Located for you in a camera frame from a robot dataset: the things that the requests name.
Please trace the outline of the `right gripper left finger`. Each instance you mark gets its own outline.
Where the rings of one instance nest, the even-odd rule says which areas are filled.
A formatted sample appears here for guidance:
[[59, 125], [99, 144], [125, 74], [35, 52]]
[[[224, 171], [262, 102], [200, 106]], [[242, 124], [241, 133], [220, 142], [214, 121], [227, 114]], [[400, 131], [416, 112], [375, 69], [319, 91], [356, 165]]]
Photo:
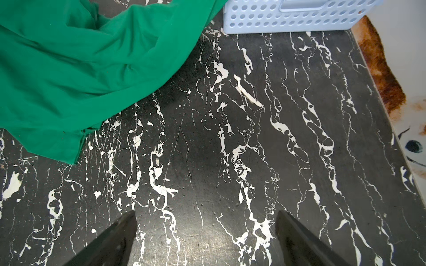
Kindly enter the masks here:
[[117, 219], [100, 236], [66, 263], [67, 266], [126, 266], [135, 240], [134, 211]]

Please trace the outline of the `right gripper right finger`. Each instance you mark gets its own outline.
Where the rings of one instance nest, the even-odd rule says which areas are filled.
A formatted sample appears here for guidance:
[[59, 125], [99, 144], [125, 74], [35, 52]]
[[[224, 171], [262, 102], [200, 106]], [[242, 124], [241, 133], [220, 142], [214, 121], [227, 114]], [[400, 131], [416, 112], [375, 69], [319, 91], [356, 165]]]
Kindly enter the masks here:
[[287, 211], [277, 213], [275, 232], [286, 266], [348, 265]]

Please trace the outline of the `green t-shirt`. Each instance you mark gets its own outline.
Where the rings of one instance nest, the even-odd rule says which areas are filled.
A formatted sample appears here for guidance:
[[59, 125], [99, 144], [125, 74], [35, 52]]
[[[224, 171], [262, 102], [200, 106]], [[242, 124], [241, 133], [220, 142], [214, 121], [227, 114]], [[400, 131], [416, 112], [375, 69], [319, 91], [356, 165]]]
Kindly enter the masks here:
[[1, 127], [30, 153], [75, 164], [88, 134], [162, 87], [224, 1], [1, 2]]

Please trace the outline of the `light blue plastic basket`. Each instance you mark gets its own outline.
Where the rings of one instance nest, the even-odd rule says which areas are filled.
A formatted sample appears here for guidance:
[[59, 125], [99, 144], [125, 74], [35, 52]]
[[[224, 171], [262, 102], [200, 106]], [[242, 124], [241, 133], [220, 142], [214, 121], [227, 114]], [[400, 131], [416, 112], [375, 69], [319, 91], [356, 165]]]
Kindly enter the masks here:
[[345, 31], [371, 9], [376, 0], [234, 0], [223, 12], [226, 34]]

